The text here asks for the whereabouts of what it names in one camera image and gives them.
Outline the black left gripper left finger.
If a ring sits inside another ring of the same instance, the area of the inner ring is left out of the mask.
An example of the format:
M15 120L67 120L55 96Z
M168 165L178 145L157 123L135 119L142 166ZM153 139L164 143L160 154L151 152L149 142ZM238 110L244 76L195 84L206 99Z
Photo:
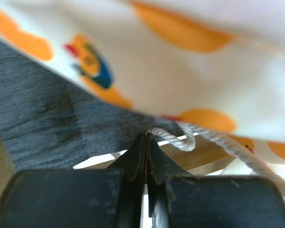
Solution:
M105 169L16 173L0 198L0 228L138 228L145 138Z

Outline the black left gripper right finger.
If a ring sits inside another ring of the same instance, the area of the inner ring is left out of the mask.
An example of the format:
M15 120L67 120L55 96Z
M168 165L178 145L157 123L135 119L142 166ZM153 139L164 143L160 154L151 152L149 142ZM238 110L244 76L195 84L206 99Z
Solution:
M259 176L193 176L146 135L149 215L155 228L285 228L285 202Z

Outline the wooden pet bed frame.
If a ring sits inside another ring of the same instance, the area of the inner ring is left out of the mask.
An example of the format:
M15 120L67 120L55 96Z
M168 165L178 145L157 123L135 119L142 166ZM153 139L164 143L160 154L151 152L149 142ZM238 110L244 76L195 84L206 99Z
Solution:
M201 136L196 136L196 147L191 152L183 152L170 145L167 141L161 141L158 145L177 164L191 174L206 175L220 171L234 160L233 157L228 155L219 146L206 141ZM106 168L124 154L124 152L125 151L111 153L110 159L105 159L103 155L94 156L76 165L76 167L80 169ZM14 164L0 137L0 196L14 172Z

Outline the grey bed base fabric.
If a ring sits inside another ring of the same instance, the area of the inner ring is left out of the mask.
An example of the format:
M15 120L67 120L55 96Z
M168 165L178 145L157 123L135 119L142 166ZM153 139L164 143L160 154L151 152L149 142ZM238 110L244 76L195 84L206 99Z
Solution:
M173 122L108 105L0 41L0 135L17 170L69 169Z

